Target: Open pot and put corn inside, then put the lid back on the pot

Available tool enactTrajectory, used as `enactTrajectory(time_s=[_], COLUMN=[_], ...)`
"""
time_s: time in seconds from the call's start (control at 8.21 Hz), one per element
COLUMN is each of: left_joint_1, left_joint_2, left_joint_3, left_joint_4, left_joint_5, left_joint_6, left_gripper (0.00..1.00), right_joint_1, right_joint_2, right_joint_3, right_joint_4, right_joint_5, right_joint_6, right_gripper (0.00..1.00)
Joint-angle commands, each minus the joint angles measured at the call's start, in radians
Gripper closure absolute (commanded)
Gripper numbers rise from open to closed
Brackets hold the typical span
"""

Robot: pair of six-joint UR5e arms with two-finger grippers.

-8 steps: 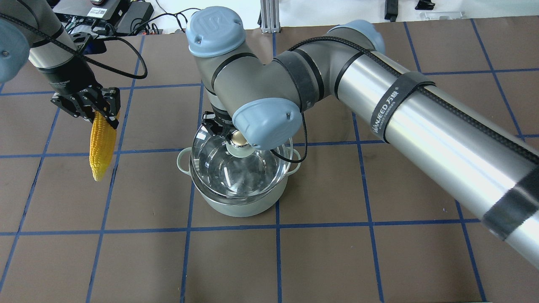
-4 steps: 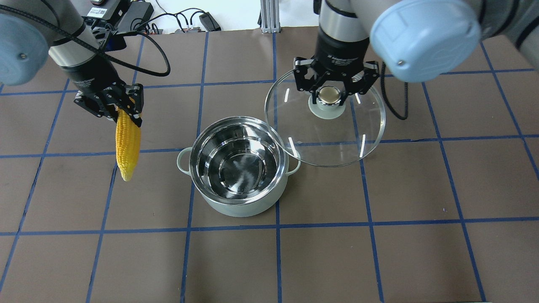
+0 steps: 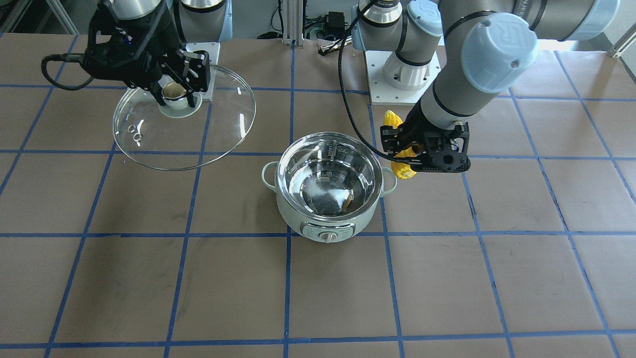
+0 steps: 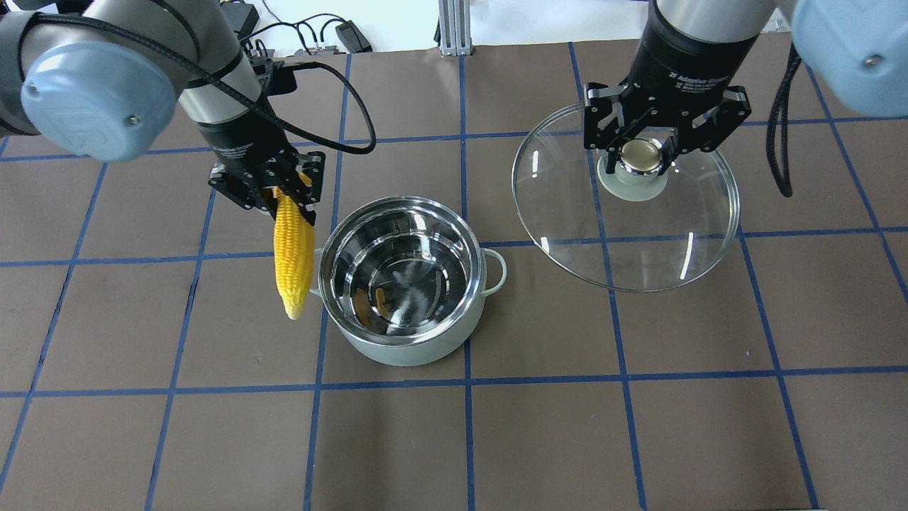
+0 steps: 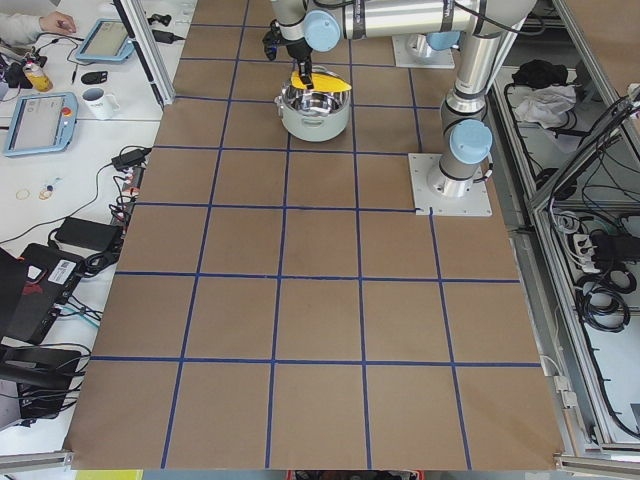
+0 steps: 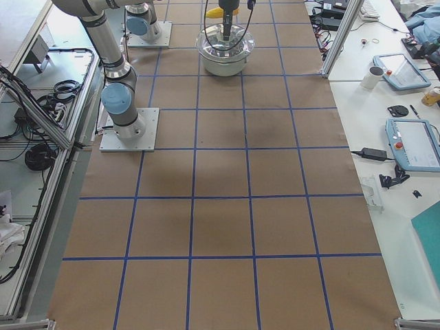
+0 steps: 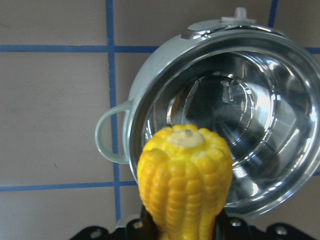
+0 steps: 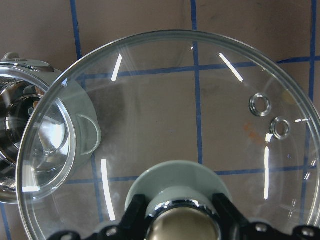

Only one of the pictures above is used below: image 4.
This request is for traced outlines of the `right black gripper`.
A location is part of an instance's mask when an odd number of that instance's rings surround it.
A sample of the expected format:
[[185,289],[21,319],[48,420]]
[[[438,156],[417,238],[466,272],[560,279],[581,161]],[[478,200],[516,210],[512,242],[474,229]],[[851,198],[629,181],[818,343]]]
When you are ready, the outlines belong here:
[[[733,42],[685,35],[650,4],[638,54],[629,71],[630,103],[661,101],[696,116],[681,117],[665,142],[665,167],[681,155],[713,152],[752,113],[745,89],[726,89],[752,48],[756,35]],[[621,149],[633,139],[625,120],[627,83],[583,87],[583,146],[604,156],[604,172],[615,174]]]

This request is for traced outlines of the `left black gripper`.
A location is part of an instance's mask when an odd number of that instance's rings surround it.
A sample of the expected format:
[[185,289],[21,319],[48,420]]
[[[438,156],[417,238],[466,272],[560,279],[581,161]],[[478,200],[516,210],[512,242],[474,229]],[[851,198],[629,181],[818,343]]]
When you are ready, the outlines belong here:
[[326,154],[298,153],[284,131],[262,117],[234,117],[195,126],[216,158],[208,184],[244,210],[275,212],[270,188],[281,189],[281,210],[298,212],[315,227]]

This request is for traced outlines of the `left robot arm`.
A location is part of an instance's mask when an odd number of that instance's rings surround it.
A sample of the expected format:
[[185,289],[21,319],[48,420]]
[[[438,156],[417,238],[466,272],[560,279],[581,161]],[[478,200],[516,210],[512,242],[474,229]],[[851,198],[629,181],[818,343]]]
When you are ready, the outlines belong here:
[[[276,194],[314,224],[320,152],[301,154],[288,133],[365,155],[377,145],[363,101],[367,145],[347,145],[280,119],[272,71],[257,72],[217,1],[93,1],[74,13],[2,14],[2,132],[38,136],[105,163],[139,158],[176,104],[216,156],[209,185],[244,209],[277,214]],[[667,185],[669,165],[717,148],[749,116],[732,87],[755,30],[730,6],[652,1],[638,54],[619,87],[589,83],[583,145],[599,152],[599,181],[642,202]]]

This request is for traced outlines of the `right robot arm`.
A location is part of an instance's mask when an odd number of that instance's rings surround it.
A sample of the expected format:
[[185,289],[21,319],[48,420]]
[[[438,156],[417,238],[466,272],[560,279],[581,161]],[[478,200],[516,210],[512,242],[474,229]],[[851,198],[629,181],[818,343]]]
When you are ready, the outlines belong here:
[[781,84],[766,104],[772,133],[784,123],[786,90],[803,67],[854,113],[905,116],[904,1],[650,1],[625,78],[586,85],[584,148],[607,157],[607,172],[649,129],[668,132],[656,148],[656,172],[682,155],[719,148],[753,112],[737,77],[773,16],[788,27],[788,49]]

